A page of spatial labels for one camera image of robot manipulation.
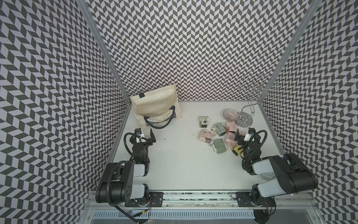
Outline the cream canvas tote bag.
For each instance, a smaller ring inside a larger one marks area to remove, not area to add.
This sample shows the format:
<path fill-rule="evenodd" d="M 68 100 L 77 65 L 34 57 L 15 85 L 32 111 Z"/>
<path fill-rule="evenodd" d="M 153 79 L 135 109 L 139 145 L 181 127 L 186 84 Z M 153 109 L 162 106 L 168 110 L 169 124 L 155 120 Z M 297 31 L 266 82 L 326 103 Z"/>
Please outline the cream canvas tote bag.
<path fill-rule="evenodd" d="M 183 118 L 176 85 L 167 85 L 131 97 L 134 115 L 142 129 L 163 129 Z"/>

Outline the cream white pencil sharpener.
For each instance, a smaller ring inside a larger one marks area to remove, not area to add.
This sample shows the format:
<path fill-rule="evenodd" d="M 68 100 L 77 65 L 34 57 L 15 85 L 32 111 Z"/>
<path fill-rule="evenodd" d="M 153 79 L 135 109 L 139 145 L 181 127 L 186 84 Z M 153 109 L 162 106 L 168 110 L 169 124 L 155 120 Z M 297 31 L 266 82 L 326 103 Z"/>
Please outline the cream white pencil sharpener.
<path fill-rule="evenodd" d="M 209 123 L 210 116 L 200 116 L 199 117 L 199 127 L 207 128 Z"/>

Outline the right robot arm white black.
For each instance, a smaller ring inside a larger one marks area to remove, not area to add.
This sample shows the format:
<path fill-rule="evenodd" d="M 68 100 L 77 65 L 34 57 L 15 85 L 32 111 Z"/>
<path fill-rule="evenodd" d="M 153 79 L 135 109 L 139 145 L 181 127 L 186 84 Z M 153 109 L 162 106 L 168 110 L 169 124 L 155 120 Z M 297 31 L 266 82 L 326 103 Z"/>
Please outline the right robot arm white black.
<path fill-rule="evenodd" d="M 260 176 L 263 183 L 250 191 L 235 193 L 239 207 L 275 207 L 275 197 L 314 190 L 318 179 L 294 153 L 262 157 L 261 147 L 268 137 L 266 130 L 249 128 L 239 141 L 241 167 L 250 175 Z"/>

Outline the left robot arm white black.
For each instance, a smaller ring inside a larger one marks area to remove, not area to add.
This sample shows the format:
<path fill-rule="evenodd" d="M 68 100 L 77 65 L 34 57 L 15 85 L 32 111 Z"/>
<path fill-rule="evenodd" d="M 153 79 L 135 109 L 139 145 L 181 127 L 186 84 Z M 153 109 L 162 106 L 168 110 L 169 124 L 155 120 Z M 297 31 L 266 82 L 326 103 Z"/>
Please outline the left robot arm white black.
<path fill-rule="evenodd" d="M 149 172 L 149 147 L 156 142 L 153 131 L 145 137 L 142 129 L 124 135 L 124 147 L 130 155 L 129 160 L 108 163 L 95 193 L 97 203 L 110 206 L 126 203 L 128 206 L 144 207 L 150 203 L 147 184 L 134 184 L 137 177 Z"/>

